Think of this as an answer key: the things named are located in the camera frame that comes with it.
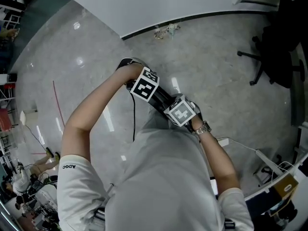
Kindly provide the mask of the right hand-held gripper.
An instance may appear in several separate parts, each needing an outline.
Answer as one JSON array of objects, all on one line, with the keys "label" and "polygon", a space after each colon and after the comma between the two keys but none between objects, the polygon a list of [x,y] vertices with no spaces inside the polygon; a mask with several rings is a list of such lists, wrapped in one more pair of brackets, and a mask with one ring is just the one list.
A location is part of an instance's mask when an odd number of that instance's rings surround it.
[{"label": "right hand-held gripper", "polygon": [[184,126],[189,132],[193,133],[191,119],[194,116],[199,116],[203,120],[199,106],[190,101],[184,94],[174,95],[173,98],[175,98],[174,102],[165,109],[164,114],[175,126]]}]

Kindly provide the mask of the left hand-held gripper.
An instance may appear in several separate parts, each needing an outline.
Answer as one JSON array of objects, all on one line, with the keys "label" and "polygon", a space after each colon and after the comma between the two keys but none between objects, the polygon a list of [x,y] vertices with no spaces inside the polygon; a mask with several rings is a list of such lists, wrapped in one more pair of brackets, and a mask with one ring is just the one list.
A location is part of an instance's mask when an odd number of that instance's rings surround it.
[{"label": "left hand-held gripper", "polygon": [[159,86],[160,78],[148,67],[144,67],[130,93],[146,102],[149,102]]}]

